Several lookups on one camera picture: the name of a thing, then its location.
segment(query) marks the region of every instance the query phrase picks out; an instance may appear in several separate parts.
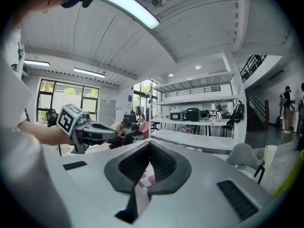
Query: window frame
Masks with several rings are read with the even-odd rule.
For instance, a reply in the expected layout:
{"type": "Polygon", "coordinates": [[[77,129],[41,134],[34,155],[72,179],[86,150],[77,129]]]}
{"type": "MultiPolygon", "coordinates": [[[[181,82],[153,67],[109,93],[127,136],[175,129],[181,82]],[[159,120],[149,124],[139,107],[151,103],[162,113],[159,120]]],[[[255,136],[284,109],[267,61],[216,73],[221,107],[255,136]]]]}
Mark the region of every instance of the window frame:
{"type": "Polygon", "coordinates": [[[86,86],[86,85],[79,85],[79,84],[74,84],[74,83],[70,83],[70,82],[57,81],[57,80],[53,80],[53,79],[41,78],[41,79],[40,79],[39,88],[38,88],[38,96],[37,96],[37,104],[36,104],[36,122],[38,122],[38,112],[39,112],[39,111],[48,112],[50,109],[52,109],[52,106],[53,106],[53,97],[54,97],[54,92],[55,92],[56,83],[62,83],[62,84],[75,85],[75,86],[80,86],[80,87],[82,87],[80,108],[83,107],[83,100],[84,100],[84,99],[87,99],[87,100],[95,100],[95,101],[96,101],[95,112],[89,112],[89,114],[96,115],[96,120],[97,120],[97,117],[98,117],[98,100],[99,100],[100,88],[95,88],[95,87],[86,86]],[[40,91],[41,83],[42,83],[43,81],[54,82],[53,92],[40,91]],[[92,89],[97,89],[97,90],[98,90],[97,98],[84,97],[84,88],[85,88],[85,87],[87,87],[87,88],[92,88],[92,89]],[[51,95],[51,105],[50,105],[50,108],[49,108],[49,109],[38,107],[40,95],[51,95]]]}

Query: fluorescent light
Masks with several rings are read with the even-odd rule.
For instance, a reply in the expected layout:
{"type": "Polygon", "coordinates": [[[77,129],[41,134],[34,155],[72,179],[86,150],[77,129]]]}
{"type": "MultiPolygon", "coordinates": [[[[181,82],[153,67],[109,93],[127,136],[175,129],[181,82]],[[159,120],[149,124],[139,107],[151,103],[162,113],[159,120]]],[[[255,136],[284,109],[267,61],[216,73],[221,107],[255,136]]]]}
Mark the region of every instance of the fluorescent light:
{"type": "Polygon", "coordinates": [[[79,73],[83,73],[83,74],[89,74],[89,75],[93,75],[93,76],[101,77],[101,78],[105,77],[104,74],[98,74],[98,73],[94,73],[94,72],[91,72],[91,71],[83,70],[83,69],[80,69],[80,68],[74,68],[74,72],[79,72],[79,73]]]}
{"type": "Polygon", "coordinates": [[[133,14],[136,18],[138,18],[142,23],[144,23],[150,29],[153,29],[159,26],[160,24],[158,19],[136,0],[108,0],[108,1],[116,4],[122,9],[133,14]]]}
{"type": "Polygon", "coordinates": [[[40,61],[32,61],[32,60],[24,60],[24,63],[29,65],[36,65],[36,66],[49,66],[48,62],[40,62],[40,61]]]}

